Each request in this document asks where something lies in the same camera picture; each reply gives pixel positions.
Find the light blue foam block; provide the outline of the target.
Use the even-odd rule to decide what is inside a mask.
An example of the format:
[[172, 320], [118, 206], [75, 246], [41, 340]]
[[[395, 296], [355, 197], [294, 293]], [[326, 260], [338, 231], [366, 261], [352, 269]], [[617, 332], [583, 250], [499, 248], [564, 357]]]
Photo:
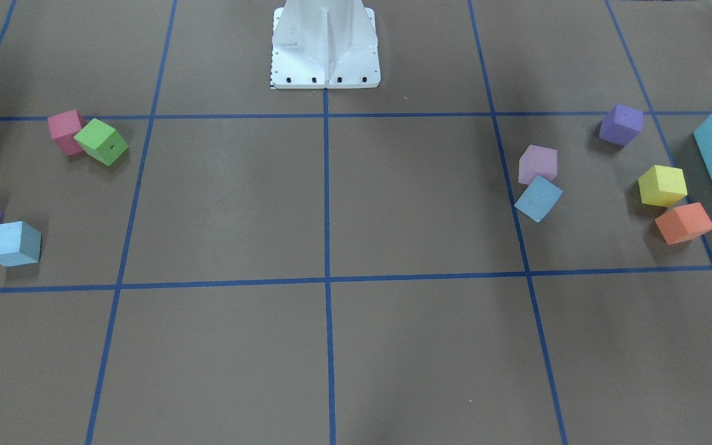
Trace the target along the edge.
[[0, 265], [36, 264], [41, 256], [42, 234], [23, 221], [0, 224]]
[[536, 176], [514, 203], [514, 208], [535, 223], [540, 223], [556, 206], [563, 193], [550, 180]]

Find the pink foam block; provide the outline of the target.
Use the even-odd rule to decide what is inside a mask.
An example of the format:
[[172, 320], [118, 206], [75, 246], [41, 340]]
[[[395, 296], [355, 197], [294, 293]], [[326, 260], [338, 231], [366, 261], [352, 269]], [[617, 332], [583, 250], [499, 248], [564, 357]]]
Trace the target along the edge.
[[77, 143], [75, 136], [87, 125], [77, 109], [71, 109], [47, 118], [48, 129], [52, 141], [66, 156], [79, 155], [85, 152]]
[[559, 152], [545, 146], [528, 145], [518, 161], [518, 182], [531, 185], [540, 176], [548, 181], [557, 177]]

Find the green foam block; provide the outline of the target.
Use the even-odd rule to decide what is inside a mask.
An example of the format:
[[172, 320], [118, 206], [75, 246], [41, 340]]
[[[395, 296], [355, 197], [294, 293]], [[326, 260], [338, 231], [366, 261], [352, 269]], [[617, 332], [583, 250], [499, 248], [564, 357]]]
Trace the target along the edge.
[[112, 166], [129, 148], [118, 130], [97, 118], [90, 119], [74, 135], [74, 141], [87, 155], [105, 166]]

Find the yellow foam block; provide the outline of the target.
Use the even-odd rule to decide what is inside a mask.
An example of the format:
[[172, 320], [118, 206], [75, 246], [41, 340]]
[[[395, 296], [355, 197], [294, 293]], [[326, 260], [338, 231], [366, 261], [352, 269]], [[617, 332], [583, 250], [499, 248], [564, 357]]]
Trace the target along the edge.
[[640, 202], [643, 205], [669, 208], [689, 194], [684, 170], [654, 164], [638, 180]]

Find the orange foam block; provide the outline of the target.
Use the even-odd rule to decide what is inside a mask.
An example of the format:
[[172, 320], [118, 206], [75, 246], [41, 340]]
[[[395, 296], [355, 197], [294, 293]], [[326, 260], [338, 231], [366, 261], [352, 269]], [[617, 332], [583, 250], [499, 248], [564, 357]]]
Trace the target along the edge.
[[668, 245], [694, 240], [712, 231], [712, 220], [699, 202], [675, 206], [656, 218], [655, 225]]

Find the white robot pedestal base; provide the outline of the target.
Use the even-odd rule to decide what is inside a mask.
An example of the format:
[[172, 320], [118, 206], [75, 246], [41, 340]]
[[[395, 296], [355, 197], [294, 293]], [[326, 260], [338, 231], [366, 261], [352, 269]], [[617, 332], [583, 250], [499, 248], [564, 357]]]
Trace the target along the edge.
[[287, 1], [273, 11], [269, 84], [278, 90], [376, 88], [376, 15], [362, 1]]

